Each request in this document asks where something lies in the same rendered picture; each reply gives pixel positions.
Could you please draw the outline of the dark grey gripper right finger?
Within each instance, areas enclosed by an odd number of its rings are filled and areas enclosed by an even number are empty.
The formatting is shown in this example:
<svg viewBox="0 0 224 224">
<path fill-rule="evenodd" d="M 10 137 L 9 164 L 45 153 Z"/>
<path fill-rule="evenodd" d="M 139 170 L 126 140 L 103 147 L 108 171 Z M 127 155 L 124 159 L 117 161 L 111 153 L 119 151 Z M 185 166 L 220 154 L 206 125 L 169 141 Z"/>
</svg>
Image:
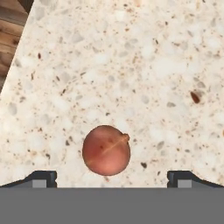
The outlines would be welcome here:
<svg viewBox="0 0 224 224">
<path fill-rule="evenodd" d="M 191 171 L 168 171 L 167 172 L 168 188 L 224 188 L 224 185 L 218 185 L 207 180 L 201 179 Z"/>
</svg>

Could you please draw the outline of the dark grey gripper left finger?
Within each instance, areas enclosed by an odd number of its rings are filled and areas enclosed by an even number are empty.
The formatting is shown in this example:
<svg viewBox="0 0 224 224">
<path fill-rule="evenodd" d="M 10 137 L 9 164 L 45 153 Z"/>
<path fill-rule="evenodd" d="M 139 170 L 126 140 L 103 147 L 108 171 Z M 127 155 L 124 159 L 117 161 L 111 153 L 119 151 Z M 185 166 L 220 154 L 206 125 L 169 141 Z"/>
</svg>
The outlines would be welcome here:
<svg viewBox="0 0 224 224">
<path fill-rule="evenodd" d="M 34 171 L 26 178 L 0 185 L 0 188 L 30 187 L 30 188 L 56 188 L 56 171 Z"/>
</svg>

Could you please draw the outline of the reddish brown onion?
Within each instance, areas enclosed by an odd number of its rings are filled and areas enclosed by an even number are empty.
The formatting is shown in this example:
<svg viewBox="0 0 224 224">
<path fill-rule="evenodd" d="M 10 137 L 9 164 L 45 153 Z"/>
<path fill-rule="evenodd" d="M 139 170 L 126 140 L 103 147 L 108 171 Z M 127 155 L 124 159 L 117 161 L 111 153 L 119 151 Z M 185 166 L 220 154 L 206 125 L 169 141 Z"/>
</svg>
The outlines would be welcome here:
<svg viewBox="0 0 224 224">
<path fill-rule="evenodd" d="M 100 125 L 83 142 L 82 157 L 87 168 L 102 176 L 113 176 L 126 169 L 130 161 L 130 136 L 119 129 Z"/>
</svg>

